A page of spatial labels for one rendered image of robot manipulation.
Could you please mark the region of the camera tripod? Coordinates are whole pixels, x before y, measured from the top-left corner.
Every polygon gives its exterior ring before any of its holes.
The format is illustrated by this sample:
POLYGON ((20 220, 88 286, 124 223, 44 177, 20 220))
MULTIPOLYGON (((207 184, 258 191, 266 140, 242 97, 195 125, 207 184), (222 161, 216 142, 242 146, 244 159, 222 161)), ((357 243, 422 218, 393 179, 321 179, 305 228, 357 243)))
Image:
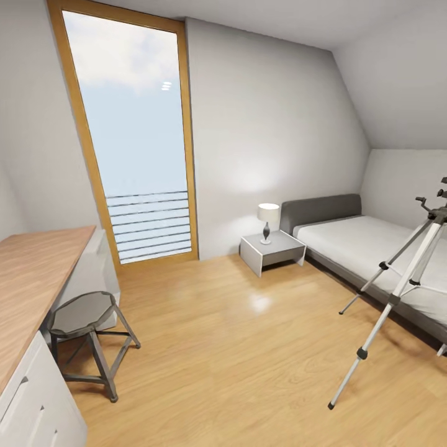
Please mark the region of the camera tripod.
MULTIPOLYGON (((447 184, 447 177, 444 177, 441 180, 442 183, 447 184)), ((447 192, 440 189, 438 191, 437 197, 444 197, 447 199, 447 192)), ((423 221, 416 230, 406 239, 406 241, 403 242, 403 244, 398 248, 395 253, 387 260, 379 263, 379 267, 381 268, 367 283, 363 288, 358 288, 356 291, 358 295, 350 301, 350 303, 340 312, 340 315, 344 314, 344 311, 360 296, 365 293, 365 290, 377 279, 377 277, 384 272, 385 270, 388 270, 389 268, 393 270, 396 274, 398 274, 401 279, 394 289, 393 293, 390 294, 387 301, 389 302, 386 309, 382 313, 382 315, 379 317, 379 320, 377 321, 377 324, 373 328, 372 333, 369 335, 368 339, 365 341, 364 346, 358 348, 358 358, 353 363, 350 371, 347 373, 345 380, 337 390, 335 396, 333 397, 333 400, 328 403, 328 407, 330 410, 333 410, 335 407, 335 403, 338 399, 338 397, 343 392, 344 387, 349 381, 349 378, 352 376, 353 372, 356 370, 357 365, 362 360, 366 360, 368 357, 368 348, 373 342, 374 337, 376 336, 377 332, 381 328, 382 323, 387 318, 389 312, 391 311, 391 308, 393 305, 398 305, 400 302, 400 297, 405 295, 406 293, 409 293, 410 291, 422 288, 429 291, 437 292, 440 294, 447 295, 447 290, 442 289, 435 286, 430 286, 428 284, 420 283, 420 279, 422 277, 423 272, 426 269, 426 266, 430 260, 430 257, 435 249, 436 244, 438 243, 438 240, 441 238, 441 234, 443 230, 445 229, 445 226, 447 225, 447 204, 445 207, 440 207, 438 209, 429 209, 427 206, 425 206, 426 198, 425 197, 416 197, 416 201, 421 201, 421 206, 429 211, 429 215, 427 216, 426 220, 423 221), (424 240, 422 241, 421 245, 419 246, 415 256, 413 257, 412 261, 410 262, 409 266, 405 270, 405 272, 402 272, 400 269, 395 267, 393 265, 393 262, 411 245, 413 241, 421 234, 423 231, 426 230, 428 226, 431 226, 430 230, 426 234, 424 240)))

